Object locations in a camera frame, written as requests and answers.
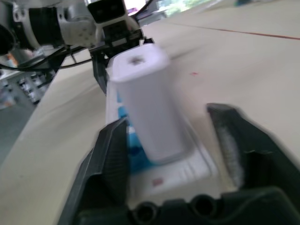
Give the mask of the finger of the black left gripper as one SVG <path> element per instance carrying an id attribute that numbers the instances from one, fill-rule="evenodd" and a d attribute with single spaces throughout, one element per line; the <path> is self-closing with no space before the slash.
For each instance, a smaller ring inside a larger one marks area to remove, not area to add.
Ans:
<path id="1" fill-rule="evenodd" d="M 106 68 L 109 58 L 104 53 L 92 54 L 93 74 L 103 93 L 107 94 L 108 73 Z"/>

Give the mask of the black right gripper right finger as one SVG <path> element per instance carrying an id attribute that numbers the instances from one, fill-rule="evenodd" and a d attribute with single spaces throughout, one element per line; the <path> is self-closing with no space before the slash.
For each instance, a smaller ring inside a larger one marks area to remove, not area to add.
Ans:
<path id="1" fill-rule="evenodd" d="M 300 194 L 300 170 L 264 129 L 231 105 L 208 103 L 227 170 L 238 188 L 276 186 Z"/>

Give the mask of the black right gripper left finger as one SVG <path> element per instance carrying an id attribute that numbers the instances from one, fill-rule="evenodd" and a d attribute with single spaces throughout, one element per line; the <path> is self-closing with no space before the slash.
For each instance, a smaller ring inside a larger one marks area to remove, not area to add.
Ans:
<path id="1" fill-rule="evenodd" d="M 86 210 L 123 206 L 127 200 L 129 159 L 127 120 L 118 119 L 99 131 L 81 162 L 58 220 L 71 225 Z"/>

